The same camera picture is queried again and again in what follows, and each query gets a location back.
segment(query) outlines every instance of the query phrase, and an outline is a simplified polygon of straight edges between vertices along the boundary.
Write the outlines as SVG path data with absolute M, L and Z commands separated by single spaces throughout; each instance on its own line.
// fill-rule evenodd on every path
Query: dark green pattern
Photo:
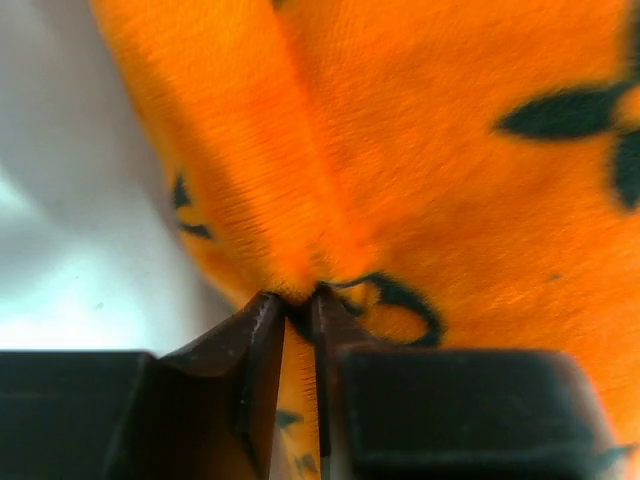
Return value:
M 620 138 L 613 168 L 613 180 L 620 201 L 629 209 L 640 198 L 640 131 Z
M 640 125 L 619 129 L 618 100 L 640 86 L 640 2 L 633 3 L 626 78 L 610 85 L 573 85 L 521 105 L 498 121 L 503 131 L 537 140 L 576 140 L 603 132 L 617 136 L 611 183 L 620 204 L 635 210 L 640 198 Z
M 290 410 L 276 410 L 276 425 L 280 430 L 286 430 L 289 425 L 294 423 L 303 423 L 304 417 L 297 412 Z
M 391 305 L 406 308 L 424 320 L 427 325 L 427 333 L 418 340 L 411 342 L 411 346 L 436 347 L 442 341 L 443 328 L 438 313 L 429 306 L 418 292 L 410 289 L 402 283 L 394 280 L 381 272 L 374 272 L 351 282 L 329 283 L 328 285 L 342 289 L 351 288 L 360 284 L 371 284 L 379 291 L 377 304 Z
M 524 137 L 568 140 L 613 127 L 613 109 L 628 85 L 575 87 L 538 97 L 498 122 L 498 127 Z
M 182 175 L 178 175 L 176 178 L 176 184 L 173 187 L 173 208 L 176 210 L 182 207 L 190 207 L 191 199 L 187 194 L 187 189 L 184 184 L 184 178 Z M 191 235 L 195 235 L 197 237 L 206 238 L 208 240 L 213 240 L 213 236 L 209 232 L 209 229 L 204 225 L 189 225 L 188 223 L 180 222 L 178 224 L 180 229 L 186 233 Z

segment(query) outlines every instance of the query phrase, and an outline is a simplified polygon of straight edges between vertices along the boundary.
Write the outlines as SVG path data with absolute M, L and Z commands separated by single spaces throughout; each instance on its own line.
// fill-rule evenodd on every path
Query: orange blanket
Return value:
M 184 242 L 235 305 L 325 281 L 394 341 L 562 350 L 640 439 L 634 0 L 93 4 Z M 284 361 L 293 478 L 317 478 L 291 328 Z

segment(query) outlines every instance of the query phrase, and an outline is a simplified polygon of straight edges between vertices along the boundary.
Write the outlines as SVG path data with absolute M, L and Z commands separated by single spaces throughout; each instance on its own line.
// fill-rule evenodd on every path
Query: white surface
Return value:
M 230 312 L 85 0 L 0 0 L 0 349 L 166 353 Z

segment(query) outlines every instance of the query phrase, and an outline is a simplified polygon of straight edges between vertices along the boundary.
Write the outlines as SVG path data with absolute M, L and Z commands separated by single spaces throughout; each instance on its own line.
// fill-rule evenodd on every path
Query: orange fabric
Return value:
M 610 191 L 616 131 L 495 128 L 536 95 L 626 78 L 632 0 L 279 3 L 93 0 L 170 188 L 184 177 L 179 216 L 214 236 L 183 235 L 211 282 L 239 306 L 384 272 L 437 311 L 445 348 L 571 353 L 618 440 L 639 440 L 640 212 Z M 637 125 L 632 93 L 616 111 Z M 340 290 L 376 334 L 425 333 L 375 285 Z M 295 459 L 319 465 L 313 358 L 291 329 L 285 346 L 298 478 Z

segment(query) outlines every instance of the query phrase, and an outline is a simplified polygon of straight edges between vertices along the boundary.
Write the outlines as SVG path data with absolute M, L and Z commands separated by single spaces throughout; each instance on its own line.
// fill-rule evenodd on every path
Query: orange fleece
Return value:
M 93 5 L 184 242 L 235 305 L 326 281 L 395 341 L 565 351 L 640 439 L 634 0 Z M 284 362 L 292 478 L 318 478 L 290 325 Z

